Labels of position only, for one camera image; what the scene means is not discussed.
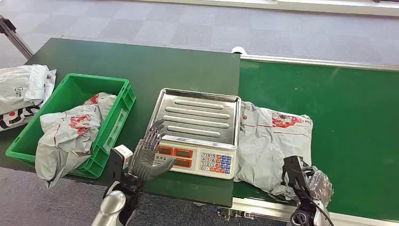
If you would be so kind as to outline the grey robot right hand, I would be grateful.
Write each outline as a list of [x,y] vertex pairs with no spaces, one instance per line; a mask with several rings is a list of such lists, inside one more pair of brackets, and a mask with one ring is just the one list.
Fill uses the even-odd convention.
[[327,207],[334,193],[332,183],[328,179],[328,176],[316,166],[312,166],[312,170],[314,173],[310,176],[308,183],[310,194]]

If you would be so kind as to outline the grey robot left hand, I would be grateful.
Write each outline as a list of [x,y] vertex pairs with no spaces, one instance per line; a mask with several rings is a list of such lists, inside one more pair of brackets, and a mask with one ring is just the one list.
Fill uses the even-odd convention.
[[152,180],[169,171],[176,161],[172,157],[160,165],[153,166],[157,147],[165,135],[163,128],[164,119],[155,121],[136,146],[135,156],[129,166],[129,173],[142,181]]

